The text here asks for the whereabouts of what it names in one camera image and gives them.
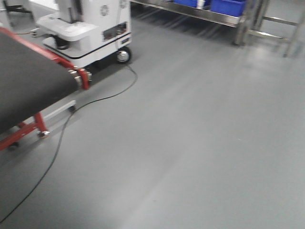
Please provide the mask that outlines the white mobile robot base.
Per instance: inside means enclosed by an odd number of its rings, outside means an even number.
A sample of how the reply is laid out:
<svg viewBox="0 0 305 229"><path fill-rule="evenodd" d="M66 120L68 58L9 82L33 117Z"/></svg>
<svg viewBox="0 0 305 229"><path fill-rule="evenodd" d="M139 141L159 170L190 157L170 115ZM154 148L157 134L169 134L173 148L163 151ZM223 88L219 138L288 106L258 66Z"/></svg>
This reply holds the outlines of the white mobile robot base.
<svg viewBox="0 0 305 229"><path fill-rule="evenodd" d="M128 0L60 0L59 9L40 17L37 25L48 34L43 45L74 66L116 55L120 64L132 57L131 4Z"/></svg>

